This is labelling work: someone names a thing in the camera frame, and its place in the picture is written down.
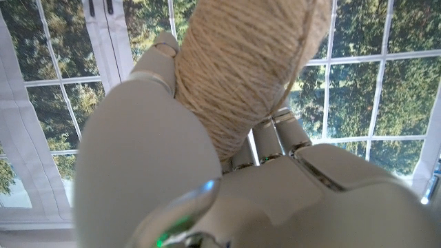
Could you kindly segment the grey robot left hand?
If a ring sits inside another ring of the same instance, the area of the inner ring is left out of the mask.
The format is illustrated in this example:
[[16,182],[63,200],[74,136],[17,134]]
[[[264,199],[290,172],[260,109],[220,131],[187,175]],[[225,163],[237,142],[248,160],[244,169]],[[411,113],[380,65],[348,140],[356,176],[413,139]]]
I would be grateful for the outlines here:
[[440,221],[398,178],[312,145],[280,109],[223,172],[174,98],[178,43],[162,32],[83,131],[74,219],[80,247],[439,247]]

